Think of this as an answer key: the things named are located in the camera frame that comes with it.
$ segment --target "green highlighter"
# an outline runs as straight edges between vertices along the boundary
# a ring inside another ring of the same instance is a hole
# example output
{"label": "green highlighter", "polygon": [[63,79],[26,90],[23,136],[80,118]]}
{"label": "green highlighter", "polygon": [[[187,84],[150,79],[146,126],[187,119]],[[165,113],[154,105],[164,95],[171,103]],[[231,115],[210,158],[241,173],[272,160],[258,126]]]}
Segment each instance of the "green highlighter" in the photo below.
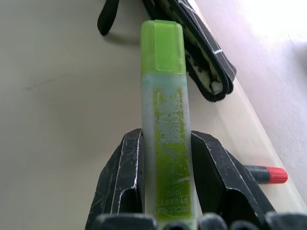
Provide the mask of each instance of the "green highlighter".
{"label": "green highlighter", "polygon": [[144,22],[141,54],[145,213],[154,215],[159,229],[179,221],[195,230],[197,203],[181,25]]}

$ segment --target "pencil case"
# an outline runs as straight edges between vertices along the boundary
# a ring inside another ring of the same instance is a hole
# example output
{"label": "pencil case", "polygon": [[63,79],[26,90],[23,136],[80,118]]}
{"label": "pencil case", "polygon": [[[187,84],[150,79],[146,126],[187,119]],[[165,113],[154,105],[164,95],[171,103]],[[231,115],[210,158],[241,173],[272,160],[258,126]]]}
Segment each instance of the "pencil case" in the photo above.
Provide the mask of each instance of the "pencil case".
{"label": "pencil case", "polygon": [[[233,91],[236,68],[193,9],[189,0],[142,0],[152,20],[175,21],[182,25],[186,69],[203,97],[217,102]],[[119,0],[106,0],[97,27],[108,34],[116,18]]]}

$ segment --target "lime green cap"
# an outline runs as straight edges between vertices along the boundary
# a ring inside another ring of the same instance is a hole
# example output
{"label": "lime green cap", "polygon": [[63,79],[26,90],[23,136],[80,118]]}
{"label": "lime green cap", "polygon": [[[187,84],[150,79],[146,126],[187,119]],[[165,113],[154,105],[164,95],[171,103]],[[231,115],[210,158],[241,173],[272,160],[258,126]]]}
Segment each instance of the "lime green cap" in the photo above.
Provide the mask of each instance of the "lime green cap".
{"label": "lime green cap", "polygon": [[145,21],[141,29],[142,75],[148,72],[186,74],[183,32],[170,21]]}

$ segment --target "red-capped marker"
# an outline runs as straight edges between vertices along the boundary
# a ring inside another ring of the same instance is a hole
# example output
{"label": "red-capped marker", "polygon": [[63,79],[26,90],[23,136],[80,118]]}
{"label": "red-capped marker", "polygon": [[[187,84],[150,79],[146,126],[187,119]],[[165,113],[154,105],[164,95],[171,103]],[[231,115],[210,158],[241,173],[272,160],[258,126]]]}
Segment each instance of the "red-capped marker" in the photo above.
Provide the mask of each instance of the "red-capped marker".
{"label": "red-capped marker", "polygon": [[268,184],[282,184],[288,180],[288,173],[281,168],[266,167],[270,173],[270,180]]}
{"label": "red-capped marker", "polygon": [[282,184],[288,180],[288,173],[281,168],[244,165],[259,184]]}

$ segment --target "green ink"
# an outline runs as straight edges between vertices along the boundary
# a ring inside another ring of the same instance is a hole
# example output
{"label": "green ink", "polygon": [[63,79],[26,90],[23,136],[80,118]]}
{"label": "green ink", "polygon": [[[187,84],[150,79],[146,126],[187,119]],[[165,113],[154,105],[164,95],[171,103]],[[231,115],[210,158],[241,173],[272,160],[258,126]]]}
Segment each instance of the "green ink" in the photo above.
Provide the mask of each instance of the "green ink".
{"label": "green ink", "polygon": [[191,218],[193,210],[182,90],[177,89],[170,93],[156,88],[153,93],[156,218],[158,220]]}

